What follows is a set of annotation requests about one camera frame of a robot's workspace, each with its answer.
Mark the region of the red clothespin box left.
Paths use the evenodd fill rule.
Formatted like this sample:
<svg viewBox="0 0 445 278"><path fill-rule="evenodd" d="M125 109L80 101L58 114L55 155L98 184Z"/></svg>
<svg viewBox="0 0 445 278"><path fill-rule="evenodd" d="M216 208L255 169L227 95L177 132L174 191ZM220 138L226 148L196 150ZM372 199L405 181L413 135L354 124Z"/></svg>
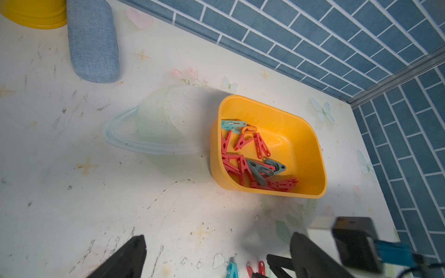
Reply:
<svg viewBox="0 0 445 278"><path fill-rule="evenodd" d="M223 136L223 134L221 135L221 153L223 155L225 155L228 151L231 135L232 135L231 130L227 133L227 135L225 137Z"/></svg>

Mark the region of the yellow pen cup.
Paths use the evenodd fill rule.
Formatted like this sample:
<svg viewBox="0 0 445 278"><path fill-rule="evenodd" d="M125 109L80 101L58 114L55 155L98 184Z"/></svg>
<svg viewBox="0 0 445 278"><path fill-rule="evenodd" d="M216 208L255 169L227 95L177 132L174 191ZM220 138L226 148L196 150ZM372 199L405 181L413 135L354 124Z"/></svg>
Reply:
<svg viewBox="0 0 445 278"><path fill-rule="evenodd" d="M1 15L35 29L56 29L67 24L65 0L1 0Z"/></svg>

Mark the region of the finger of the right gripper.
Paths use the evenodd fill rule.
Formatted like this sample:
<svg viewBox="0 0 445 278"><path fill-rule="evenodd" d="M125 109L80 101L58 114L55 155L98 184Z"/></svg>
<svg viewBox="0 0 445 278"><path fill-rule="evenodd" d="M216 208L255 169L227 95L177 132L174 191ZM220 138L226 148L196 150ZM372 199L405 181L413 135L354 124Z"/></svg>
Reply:
<svg viewBox="0 0 445 278"><path fill-rule="evenodd" d="M292 278L285 270L294 271L291 258L280 257L272 254L266 256L270 270L277 278Z"/></svg>

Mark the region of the red clothespin under orange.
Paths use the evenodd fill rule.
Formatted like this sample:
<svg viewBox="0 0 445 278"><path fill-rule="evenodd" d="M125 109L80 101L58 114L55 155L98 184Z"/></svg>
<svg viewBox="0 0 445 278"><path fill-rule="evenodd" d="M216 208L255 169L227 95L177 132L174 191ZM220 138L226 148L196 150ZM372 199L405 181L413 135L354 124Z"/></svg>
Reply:
<svg viewBox="0 0 445 278"><path fill-rule="evenodd" d="M245 134L241 134L234 145L234 150L238 151L241 150L243 147L248 145L250 142L254 140L254 137L251 135L246 136Z"/></svg>

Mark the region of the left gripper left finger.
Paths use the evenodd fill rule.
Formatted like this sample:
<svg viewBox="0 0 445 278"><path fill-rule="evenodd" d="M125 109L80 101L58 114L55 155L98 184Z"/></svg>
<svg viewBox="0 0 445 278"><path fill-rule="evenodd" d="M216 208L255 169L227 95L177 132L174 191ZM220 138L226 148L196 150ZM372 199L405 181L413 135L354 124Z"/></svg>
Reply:
<svg viewBox="0 0 445 278"><path fill-rule="evenodd" d="M147 246L144 235L133 236L88 277L140 278L146 255Z"/></svg>

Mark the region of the yellow plastic storage box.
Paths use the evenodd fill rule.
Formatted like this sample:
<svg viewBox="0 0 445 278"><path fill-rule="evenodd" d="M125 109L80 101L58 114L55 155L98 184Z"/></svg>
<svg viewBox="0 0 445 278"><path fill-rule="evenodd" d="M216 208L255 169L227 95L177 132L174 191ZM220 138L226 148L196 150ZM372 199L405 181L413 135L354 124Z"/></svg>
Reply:
<svg viewBox="0 0 445 278"><path fill-rule="evenodd" d="M267 147L270 157L257 157L253 140L241 150L235 151L240 134L232 133L228 155L243 155L246 160L264 163L273 159L284 164L287 170L265 179L298 179L299 183L290 192L252 189L239 184L239 178L228 174L224 168L221 153L221 135L229 131L221 128L222 120L245 121L257 127ZM302 118L246 97L232 95L220 104L217 118L212 126L210 137L210 167L215 182L225 190L259 193L293 198L318 199L327 189L327 175L321 147L313 128Z"/></svg>

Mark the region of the clear plastic box lid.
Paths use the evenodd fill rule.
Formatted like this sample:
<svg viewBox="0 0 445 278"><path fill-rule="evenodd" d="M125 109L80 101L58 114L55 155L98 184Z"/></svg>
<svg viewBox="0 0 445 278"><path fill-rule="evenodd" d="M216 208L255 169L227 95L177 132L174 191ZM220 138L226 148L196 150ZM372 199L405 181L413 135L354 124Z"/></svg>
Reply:
<svg viewBox="0 0 445 278"><path fill-rule="evenodd" d="M133 152L186 155L209 149L210 131L227 92L170 85L148 95L140 105L109 120L104 137Z"/></svg>

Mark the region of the grey-green clothespin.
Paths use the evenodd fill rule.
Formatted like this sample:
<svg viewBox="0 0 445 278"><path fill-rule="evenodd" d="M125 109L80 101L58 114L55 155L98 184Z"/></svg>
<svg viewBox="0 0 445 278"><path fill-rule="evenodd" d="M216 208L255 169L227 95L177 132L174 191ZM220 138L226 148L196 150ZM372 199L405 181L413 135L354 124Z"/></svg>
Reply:
<svg viewBox="0 0 445 278"><path fill-rule="evenodd" d="M247 159L246 161L247 161L249 169L250 169L253 177L256 179L257 183L260 186L267 186L267 181L263 177L263 174L268 177L273 176L275 173L275 167L268 165L268 164L261 163L261 162L253 161L250 159Z"/></svg>

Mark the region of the red clothespin box edge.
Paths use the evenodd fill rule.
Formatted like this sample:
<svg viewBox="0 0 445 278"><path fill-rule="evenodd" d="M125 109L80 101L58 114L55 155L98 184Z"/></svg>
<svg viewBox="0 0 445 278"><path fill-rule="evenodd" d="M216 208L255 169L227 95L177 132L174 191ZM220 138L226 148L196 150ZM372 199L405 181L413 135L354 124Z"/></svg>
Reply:
<svg viewBox="0 0 445 278"><path fill-rule="evenodd" d="M222 162L228 174L234 174L239 178L240 185L250 186L255 181L248 162L243 155L222 154Z"/></svg>

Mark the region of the blue-grey fabric case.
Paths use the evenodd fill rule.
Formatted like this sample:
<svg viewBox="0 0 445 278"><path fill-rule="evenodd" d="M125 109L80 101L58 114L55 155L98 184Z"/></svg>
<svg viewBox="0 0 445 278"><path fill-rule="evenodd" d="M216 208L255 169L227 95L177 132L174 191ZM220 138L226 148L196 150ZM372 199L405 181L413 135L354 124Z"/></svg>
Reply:
<svg viewBox="0 0 445 278"><path fill-rule="evenodd" d="M117 33L107 1L66 2L71 65L83 80L113 83L121 75Z"/></svg>

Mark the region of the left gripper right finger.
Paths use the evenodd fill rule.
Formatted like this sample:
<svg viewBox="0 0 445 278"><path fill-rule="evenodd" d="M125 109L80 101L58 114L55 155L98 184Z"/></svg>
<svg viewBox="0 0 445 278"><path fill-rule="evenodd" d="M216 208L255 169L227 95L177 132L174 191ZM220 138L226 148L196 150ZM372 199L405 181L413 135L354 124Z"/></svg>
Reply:
<svg viewBox="0 0 445 278"><path fill-rule="evenodd" d="M304 234L293 234L290 254L297 278L353 278L343 266Z"/></svg>

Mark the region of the pink-red clothespin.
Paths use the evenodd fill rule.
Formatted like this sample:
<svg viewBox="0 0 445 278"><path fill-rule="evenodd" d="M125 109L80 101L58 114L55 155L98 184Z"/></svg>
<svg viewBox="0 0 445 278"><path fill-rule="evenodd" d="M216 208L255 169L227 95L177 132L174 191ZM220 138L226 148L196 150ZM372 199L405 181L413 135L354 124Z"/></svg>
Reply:
<svg viewBox="0 0 445 278"><path fill-rule="evenodd" d="M263 156L266 156L266 157L271 156L271 152L270 152L269 148L267 147L267 145L266 145L265 141L263 140L260 133L254 134L254 141L255 141L255 146L256 146L257 157L259 159L262 159Z"/></svg>

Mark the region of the grey-blue clothespin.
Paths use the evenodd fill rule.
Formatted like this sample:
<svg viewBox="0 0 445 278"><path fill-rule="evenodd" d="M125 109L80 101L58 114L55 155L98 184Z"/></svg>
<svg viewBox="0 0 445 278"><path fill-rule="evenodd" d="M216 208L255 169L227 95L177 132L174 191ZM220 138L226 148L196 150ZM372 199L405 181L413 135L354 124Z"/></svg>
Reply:
<svg viewBox="0 0 445 278"><path fill-rule="evenodd" d="M282 173L287 170L287 167L284 164L279 163L273 159L266 159L264 161L264 163L269 166L272 166L272 170L273 170L274 174L279 174L279 173Z"/></svg>

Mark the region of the light teal clothespin in box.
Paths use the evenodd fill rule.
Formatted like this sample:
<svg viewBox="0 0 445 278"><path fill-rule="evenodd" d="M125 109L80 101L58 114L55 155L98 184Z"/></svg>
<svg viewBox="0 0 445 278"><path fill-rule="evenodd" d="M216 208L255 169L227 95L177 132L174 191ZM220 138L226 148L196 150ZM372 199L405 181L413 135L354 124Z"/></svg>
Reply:
<svg viewBox="0 0 445 278"><path fill-rule="evenodd" d="M235 134L242 134L242 129L248 124L245 121L238 120L222 120L221 128L226 131L232 131Z"/></svg>

